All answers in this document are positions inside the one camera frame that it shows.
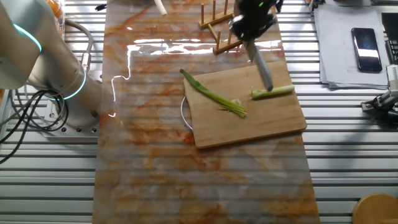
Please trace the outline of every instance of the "green onion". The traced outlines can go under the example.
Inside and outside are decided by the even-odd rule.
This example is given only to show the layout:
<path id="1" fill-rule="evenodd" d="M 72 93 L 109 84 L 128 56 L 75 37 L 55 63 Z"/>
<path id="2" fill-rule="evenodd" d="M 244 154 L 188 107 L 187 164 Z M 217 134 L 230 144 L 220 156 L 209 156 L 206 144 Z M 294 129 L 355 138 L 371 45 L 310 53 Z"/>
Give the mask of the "green onion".
<path id="1" fill-rule="evenodd" d="M 228 111 L 232 111 L 232 112 L 236 113 L 236 114 L 237 114 L 238 116 L 240 116 L 241 118 L 244 118 L 244 117 L 246 117 L 246 115 L 247 115 L 246 112 L 240 111 L 240 110 L 236 110 L 236 109 L 233 109 L 233 108 L 230 108 L 229 106 L 220 105 L 220 107 L 225 108 L 225 109 L 228 110 Z"/>
<path id="2" fill-rule="evenodd" d="M 294 90 L 294 85 L 277 87 L 277 88 L 274 88 L 272 91 L 253 90 L 251 92 L 251 98 L 253 100 L 258 100 L 258 99 L 268 97 L 268 96 L 275 96 L 275 95 L 280 95 L 280 94 L 284 94 L 284 93 L 291 93 L 291 92 L 293 92 L 293 90 Z"/>
<path id="3" fill-rule="evenodd" d="M 224 108 L 230 110 L 231 112 L 236 113 L 240 117 L 244 118 L 246 116 L 246 113 L 244 112 L 244 107 L 237 105 L 236 103 L 233 103 L 229 100 L 226 100 L 222 98 L 221 96 L 218 96 L 208 90 L 206 87 L 200 84 L 200 82 L 196 81 L 188 72 L 186 72 L 184 69 L 180 69 L 180 72 L 182 75 L 185 76 L 187 81 L 193 86 L 195 89 L 197 89 L 199 92 L 202 94 L 206 95 L 207 97 L 211 98 L 212 100 L 216 101 L 217 103 L 221 104 Z"/>

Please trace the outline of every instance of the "cutting board handle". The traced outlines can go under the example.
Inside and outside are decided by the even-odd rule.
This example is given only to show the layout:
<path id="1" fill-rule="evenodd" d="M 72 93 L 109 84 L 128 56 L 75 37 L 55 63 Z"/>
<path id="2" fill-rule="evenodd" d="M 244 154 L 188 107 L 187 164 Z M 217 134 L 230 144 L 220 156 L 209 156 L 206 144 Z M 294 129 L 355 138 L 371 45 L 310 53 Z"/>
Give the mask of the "cutting board handle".
<path id="1" fill-rule="evenodd" d="M 184 95 L 184 99 L 182 99 L 182 102 L 181 102 L 181 117 L 182 117 L 182 119 L 184 120 L 185 125 L 187 125 L 187 127 L 188 127 L 189 129 L 191 129 L 191 131 L 193 132 L 192 127 L 188 124 L 187 120 L 186 120 L 185 117 L 184 117 L 184 112 L 183 112 L 183 109 L 182 109 L 182 108 L 184 107 L 184 103 L 186 102 L 186 100 L 187 100 L 187 96 Z"/>

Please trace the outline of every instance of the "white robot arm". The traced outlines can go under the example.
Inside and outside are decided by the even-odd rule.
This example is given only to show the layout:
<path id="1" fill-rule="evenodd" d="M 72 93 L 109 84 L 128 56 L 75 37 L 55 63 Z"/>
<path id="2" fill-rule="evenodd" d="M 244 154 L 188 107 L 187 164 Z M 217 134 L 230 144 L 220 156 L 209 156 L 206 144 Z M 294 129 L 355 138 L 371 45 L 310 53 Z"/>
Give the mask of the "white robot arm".
<path id="1" fill-rule="evenodd" d="M 98 122 L 101 83 L 88 75 L 88 65 L 82 66 L 61 38 L 47 2 L 0 0 L 0 88 L 17 89 L 27 81 L 38 90 L 62 93 L 68 125 Z"/>

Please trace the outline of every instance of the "black cable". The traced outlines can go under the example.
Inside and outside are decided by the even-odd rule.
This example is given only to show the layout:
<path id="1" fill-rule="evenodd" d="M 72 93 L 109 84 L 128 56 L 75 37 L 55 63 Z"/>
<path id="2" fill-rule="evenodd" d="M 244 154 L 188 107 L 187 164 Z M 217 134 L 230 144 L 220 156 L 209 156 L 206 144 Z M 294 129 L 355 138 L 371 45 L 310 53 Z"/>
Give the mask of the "black cable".
<path id="1" fill-rule="evenodd" d="M 95 7 L 95 11 L 101 11 L 106 9 L 106 4 L 100 4 L 99 6 Z"/>
<path id="2" fill-rule="evenodd" d="M 28 128 L 28 126 L 29 126 L 28 124 L 29 124 L 29 122 L 32 120 L 34 111 L 35 111 L 37 105 L 39 104 L 39 101 L 41 100 L 41 98 L 42 98 L 43 96 L 44 96 L 44 94 L 43 94 L 43 95 L 40 95 L 39 98 L 36 100 L 35 105 L 33 106 L 32 111 L 30 112 L 30 115 L 29 115 L 28 118 L 27 118 L 27 122 L 26 122 L 26 124 L 25 124 L 24 130 L 22 131 L 22 135 L 21 135 L 21 137 L 19 138 L 19 141 L 18 141 L 18 143 L 17 143 L 17 146 L 14 148 L 14 150 L 12 150 L 12 152 L 10 152 L 10 154 L 8 154 L 5 158 L 3 158 L 3 159 L 0 161 L 0 165 L 3 164 L 3 163 L 5 163 L 9 158 L 11 158 L 11 157 L 18 151 L 19 146 L 21 146 L 21 144 L 22 144 L 22 142 L 23 142 L 23 140 L 24 140 L 24 137 L 25 137 L 27 128 Z M 25 108 L 25 110 L 24 110 L 24 116 L 26 115 L 28 109 L 29 109 L 29 107 L 26 107 L 26 108 Z"/>
<path id="3" fill-rule="evenodd" d="M 36 110 L 36 108 L 37 108 L 37 105 L 39 104 L 41 98 L 42 98 L 45 94 L 53 95 L 55 101 L 57 102 L 57 106 L 58 106 L 58 108 L 59 108 L 59 111 L 58 111 L 59 113 L 62 111 L 62 107 L 61 107 L 61 104 L 60 104 L 61 101 L 62 101 L 62 103 L 63 103 L 63 105 L 64 105 L 64 107 L 65 107 L 65 119 L 63 120 L 63 123 L 62 123 L 58 128 L 56 128 L 56 129 L 54 129 L 54 130 L 51 130 L 51 131 L 57 131 L 57 130 L 61 129 L 61 128 L 65 125 L 65 123 L 67 122 L 67 119 L 68 119 L 68 116 L 69 116 L 69 109 L 68 109 L 68 106 L 67 106 L 67 104 L 66 104 L 66 102 L 65 102 L 65 100 L 63 99 L 62 96 L 58 95 L 57 92 L 52 91 L 52 90 L 40 90 L 40 91 L 36 92 L 36 93 L 33 94 L 33 96 L 32 96 L 32 99 L 33 99 L 33 100 L 32 100 L 31 102 L 29 102 L 28 104 L 26 104 L 26 107 L 24 108 L 22 115 L 20 115 L 20 114 L 18 113 L 18 116 L 20 116 L 20 117 L 19 117 L 19 120 L 18 120 L 17 124 L 16 124 L 16 125 L 13 127 L 13 129 L 6 135 L 6 137 L 4 137 L 4 138 L 2 138 L 2 139 L 0 140 L 0 144 L 4 143 L 12 134 L 15 133 L 15 131 L 18 129 L 18 127 L 21 125 L 21 123 L 22 123 L 22 122 L 25 122 L 25 127 L 24 127 L 24 129 L 22 130 L 22 134 L 21 134 L 21 137 L 19 138 L 19 141 L 18 141 L 18 143 L 17 143 L 17 146 L 12 150 L 12 152 L 11 152 L 10 154 L 8 154 L 5 158 L 3 158 L 3 159 L 0 161 L 0 165 L 3 164 L 4 162 L 6 162 L 9 158 L 11 158 L 11 157 L 18 151 L 19 147 L 21 146 L 21 144 L 22 144 L 22 142 L 23 142 L 23 140 L 24 140 L 24 138 L 25 138 L 25 135 L 26 135 L 26 132 L 27 132 L 27 128 L 28 128 L 29 125 L 30 125 L 29 123 L 32 121 L 32 118 L 33 118 L 34 112 L 35 112 L 35 110 Z M 32 102 L 34 101 L 34 99 L 36 99 L 36 102 L 34 103 L 32 109 L 31 109 L 31 111 L 30 111 L 30 114 L 28 115 L 27 120 L 25 121 L 25 117 L 27 116 L 28 110 L 29 110 L 30 106 L 32 105 Z M 41 127 L 41 126 L 39 126 L 39 125 L 36 125 L 36 126 L 39 127 L 39 128 L 38 128 L 39 130 L 42 130 L 42 131 L 43 131 L 43 130 L 50 131 L 50 130 L 48 130 L 48 128 L 51 128 L 52 126 L 56 125 L 61 119 L 62 119 L 62 115 L 59 116 L 52 124 L 50 124 L 50 125 L 48 125 L 48 126 L 46 126 L 46 127 Z"/>
<path id="4" fill-rule="evenodd" d="M 60 97 L 59 94 L 57 92 L 55 92 L 55 91 L 52 91 L 52 90 L 44 90 L 44 91 L 46 91 L 47 94 L 51 94 L 52 97 L 54 97 L 54 100 L 56 101 L 57 106 L 58 106 L 58 111 L 57 111 L 58 113 L 61 113 L 61 111 L 62 111 L 62 106 L 60 104 L 62 102 L 62 105 L 64 105 L 64 107 L 65 107 L 65 109 L 67 111 L 65 113 L 66 114 L 65 115 L 66 116 L 65 121 L 66 121 L 67 117 L 68 117 L 68 114 L 69 114 L 69 111 L 67 109 L 67 105 L 66 105 L 65 100 L 62 97 Z M 21 98 L 19 96 L 18 91 L 16 93 L 17 93 L 16 95 L 17 95 L 18 102 L 19 102 L 20 105 L 22 105 L 22 100 L 21 100 Z M 11 105 L 14 108 L 14 111 L 17 112 L 16 111 L 16 106 L 15 106 L 15 103 L 14 103 L 13 100 L 11 100 Z M 39 131 L 58 131 L 60 128 L 62 128 L 62 126 L 65 124 L 65 122 L 60 127 L 58 127 L 57 129 L 51 129 L 51 127 L 56 125 L 57 122 L 59 122 L 62 118 L 63 118 L 63 116 L 61 114 L 60 116 L 58 116 L 58 118 L 52 124 L 50 124 L 48 126 L 44 126 L 44 127 L 38 125 L 34 120 L 31 121 L 33 124 L 28 124 L 28 125 L 29 125 L 29 127 L 34 128 L 34 129 L 38 129 Z"/>

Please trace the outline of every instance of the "wooden cutting board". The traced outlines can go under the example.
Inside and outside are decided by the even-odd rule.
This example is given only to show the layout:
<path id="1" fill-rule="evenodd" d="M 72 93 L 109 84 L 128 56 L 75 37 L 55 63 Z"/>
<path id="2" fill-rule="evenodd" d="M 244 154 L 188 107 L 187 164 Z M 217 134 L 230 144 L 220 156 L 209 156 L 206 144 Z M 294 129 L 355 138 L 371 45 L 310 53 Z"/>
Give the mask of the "wooden cutting board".
<path id="1" fill-rule="evenodd" d="M 398 199 L 387 194 L 372 194 L 354 207 L 353 224 L 398 224 Z"/>
<path id="2" fill-rule="evenodd" d="M 292 84 L 285 62 L 272 62 L 268 66 L 274 87 Z M 195 79 L 226 99 L 239 98 L 248 112 L 245 118 L 240 118 L 221 110 L 218 103 L 196 91 L 184 80 L 197 148 L 291 133 L 307 127 L 295 92 L 264 100 L 250 99 L 252 90 L 264 89 L 256 66 L 197 75 Z"/>

